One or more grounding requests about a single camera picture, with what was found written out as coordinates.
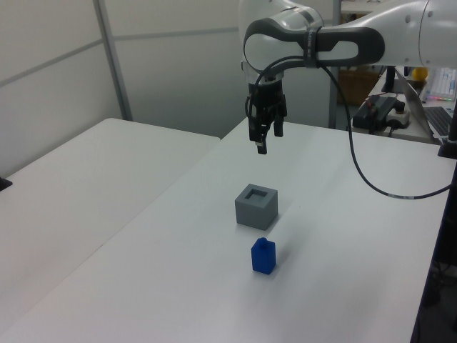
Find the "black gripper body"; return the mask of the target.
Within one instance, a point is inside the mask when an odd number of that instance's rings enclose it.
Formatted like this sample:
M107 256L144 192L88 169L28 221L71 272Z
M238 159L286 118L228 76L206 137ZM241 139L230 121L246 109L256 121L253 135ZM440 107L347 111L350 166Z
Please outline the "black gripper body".
M276 81L270 84L248 85L249 94L253 95L251 103L257 110L269 109L273 106L286 106L286 97L283 94L283 82Z

